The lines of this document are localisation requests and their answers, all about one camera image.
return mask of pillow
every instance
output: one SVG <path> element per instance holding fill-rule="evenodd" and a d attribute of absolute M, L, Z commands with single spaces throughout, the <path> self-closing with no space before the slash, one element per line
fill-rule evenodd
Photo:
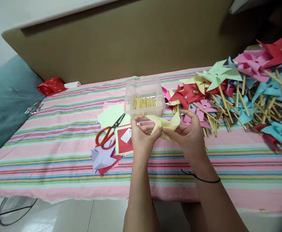
<path fill-rule="evenodd" d="M 37 86 L 43 80 L 20 57 L 0 68 L 0 148 L 25 123 L 25 111 L 45 96 Z"/>

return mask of floor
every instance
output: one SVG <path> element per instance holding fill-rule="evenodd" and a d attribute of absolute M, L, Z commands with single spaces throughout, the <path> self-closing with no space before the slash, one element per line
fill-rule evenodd
<path fill-rule="evenodd" d="M 178 202 L 155 201 L 161 231 L 189 231 Z M 121 232 L 128 202 L 125 200 L 66 200 L 54 205 L 37 200 L 29 212 L 0 232 Z M 240 212 L 250 232 L 282 231 L 282 217 Z"/>

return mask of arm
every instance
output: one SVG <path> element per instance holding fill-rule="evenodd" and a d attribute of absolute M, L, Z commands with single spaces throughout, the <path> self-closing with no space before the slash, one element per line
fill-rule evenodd
<path fill-rule="evenodd" d="M 179 143 L 198 178 L 217 181 L 219 177 L 205 151 L 203 131 L 198 116 L 187 110 L 181 112 L 191 117 L 191 125 L 180 124 L 174 132 L 169 130 L 164 132 Z M 221 182 L 207 183 L 196 178 L 195 182 L 209 231 L 248 232 Z"/>
<path fill-rule="evenodd" d="M 154 142 L 160 137 L 162 128 L 159 128 L 155 133 L 150 135 L 154 125 L 141 127 L 137 125 L 136 120 L 143 117 L 135 116 L 131 119 L 134 154 L 124 232 L 159 231 L 158 218 L 151 200 L 147 165 Z"/>

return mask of black bracelet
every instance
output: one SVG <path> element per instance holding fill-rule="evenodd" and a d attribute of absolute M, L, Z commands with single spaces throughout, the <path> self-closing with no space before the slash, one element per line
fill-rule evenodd
<path fill-rule="evenodd" d="M 181 171 L 182 171 L 183 173 L 185 173 L 186 175 L 191 175 L 191 176 L 193 176 L 194 178 L 197 178 L 198 180 L 201 180 L 201 181 L 203 181 L 203 182 L 207 182 L 207 183 L 218 183 L 218 182 L 220 182 L 220 177 L 218 177 L 219 179 L 218 179 L 217 181 L 207 181 L 207 180 L 202 180 L 202 179 L 200 179 L 199 177 L 197 177 L 194 173 L 191 173 L 190 171 L 189 171 L 189 173 L 184 172 L 183 169 L 181 169 Z"/>

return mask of striped fabric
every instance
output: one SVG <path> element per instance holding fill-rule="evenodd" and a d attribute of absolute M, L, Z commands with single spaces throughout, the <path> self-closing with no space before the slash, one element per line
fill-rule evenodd
<path fill-rule="evenodd" d="M 161 85 L 176 90 L 179 79 L 196 75 L 195 69 L 159 74 Z M 0 149 L 0 195 L 22 195 L 55 203 L 74 199 L 116 199 L 129 196 L 133 156 L 101 178 L 92 174 L 91 149 L 100 124 L 103 103 L 123 102 L 129 80 L 82 85 L 45 98 L 42 110 Z M 162 117 L 173 113 L 166 108 Z M 274 153 L 263 137 L 236 123 L 224 125 L 219 136 L 206 138 L 208 155 L 238 208 L 282 212 L 282 152 Z M 148 172 L 154 199 L 198 201 L 194 179 L 180 147 L 158 139 Z"/>

